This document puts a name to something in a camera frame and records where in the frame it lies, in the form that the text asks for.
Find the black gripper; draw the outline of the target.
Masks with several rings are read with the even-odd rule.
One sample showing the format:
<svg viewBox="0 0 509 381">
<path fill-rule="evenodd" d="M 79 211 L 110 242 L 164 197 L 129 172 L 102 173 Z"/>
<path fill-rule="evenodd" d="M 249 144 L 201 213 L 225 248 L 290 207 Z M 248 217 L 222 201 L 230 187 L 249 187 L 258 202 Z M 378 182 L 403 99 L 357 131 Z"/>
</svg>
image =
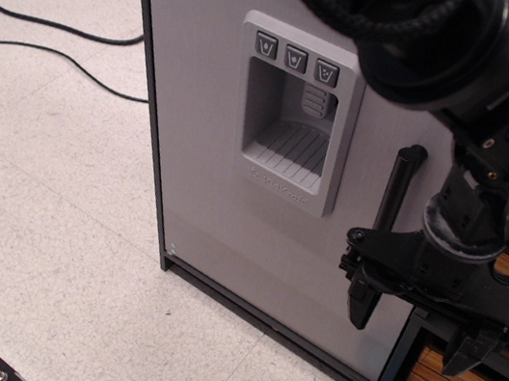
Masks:
<svg viewBox="0 0 509 381">
<path fill-rule="evenodd" d="M 509 345 L 509 287 L 487 264 L 443 254 L 421 231 L 353 228 L 339 267 L 351 281 L 349 319 L 363 330 L 383 294 L 442 315 L 459 327 L 443 355 L 443 375 L 462 376 Z"/>
</svg>

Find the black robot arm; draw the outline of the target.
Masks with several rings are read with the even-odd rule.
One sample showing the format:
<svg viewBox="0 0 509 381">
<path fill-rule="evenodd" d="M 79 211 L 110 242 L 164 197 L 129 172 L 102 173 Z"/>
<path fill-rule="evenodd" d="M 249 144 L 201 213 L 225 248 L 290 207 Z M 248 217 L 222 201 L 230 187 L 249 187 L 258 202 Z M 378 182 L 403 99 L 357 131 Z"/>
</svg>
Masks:
<svg viewBox="0 0 509 381">
<path fill-rule="evenodd" d="M 348 232 L 341 260 L 350 321 L 364 328 L 383 294 L 454 323 L 443 373 L 509 349 L 509 0 L 301 0 L 354 41 L 376 94 L 427 111 L 453 135 L 452 168 L 420 231 L 393 231 L 422 147 L 396 158 L 371 229 Z"/>
</svg>

